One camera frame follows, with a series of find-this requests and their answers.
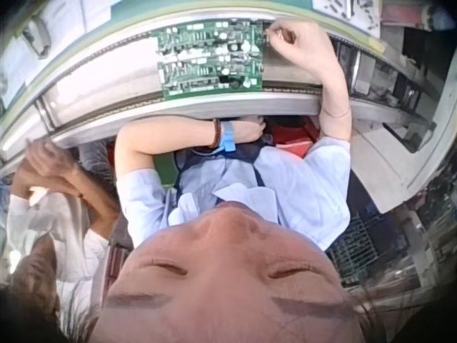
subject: hand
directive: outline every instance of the hand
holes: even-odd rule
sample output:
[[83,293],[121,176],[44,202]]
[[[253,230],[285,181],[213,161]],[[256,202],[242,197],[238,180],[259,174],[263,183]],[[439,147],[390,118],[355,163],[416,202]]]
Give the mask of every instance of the hand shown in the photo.
[[268,35],[278,53],[322,84],[342,72],[330,39],[318,24],[280,20],[270,26]]
[[43,177],[30,164],[27,158],[22,160],[14,178],[20,180],[27,189],[31,187],[43,187],[50,192],[66,193],[79,197],[80,193],[67,180],[61,177]]
[[240,120],[231,121],[235,134],[235,143],[249,143],[262,136],[265,123],[261,116],[247,116]]
[[70,152],[59,148],[51,140],[39,139],[26,150],[31,166],[43,177],[67,177],[77,168]]

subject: green circuit board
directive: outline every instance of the green circuit board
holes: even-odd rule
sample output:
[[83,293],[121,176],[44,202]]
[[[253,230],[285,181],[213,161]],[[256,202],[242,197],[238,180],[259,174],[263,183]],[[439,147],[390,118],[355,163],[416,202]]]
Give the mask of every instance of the green circuit board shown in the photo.
[[165,99],[262,90],[261,22],[198,21],[160,29],[152,37]]

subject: nose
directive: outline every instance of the nose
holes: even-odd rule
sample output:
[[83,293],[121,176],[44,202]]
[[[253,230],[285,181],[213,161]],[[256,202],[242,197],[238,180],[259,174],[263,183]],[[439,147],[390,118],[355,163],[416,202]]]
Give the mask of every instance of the nose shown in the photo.
[[197,229],[211,244],[240,244],[261,233],[261,219],[247,207],[224,204],[205,216]]

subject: woman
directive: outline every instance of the woman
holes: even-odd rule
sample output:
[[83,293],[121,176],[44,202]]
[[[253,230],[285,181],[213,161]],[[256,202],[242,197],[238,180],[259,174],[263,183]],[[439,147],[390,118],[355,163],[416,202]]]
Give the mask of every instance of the woman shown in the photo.
[[[318,25],[276,22],[271,45],[323,84],[323,137],[302,160],[256,141],[259,119],[162,117],[125,126],[117,187],[135,250],[90,342],[360,342],[323,250],[348,225],[351,110]],[[180,152],[167,192],[153,155]]]

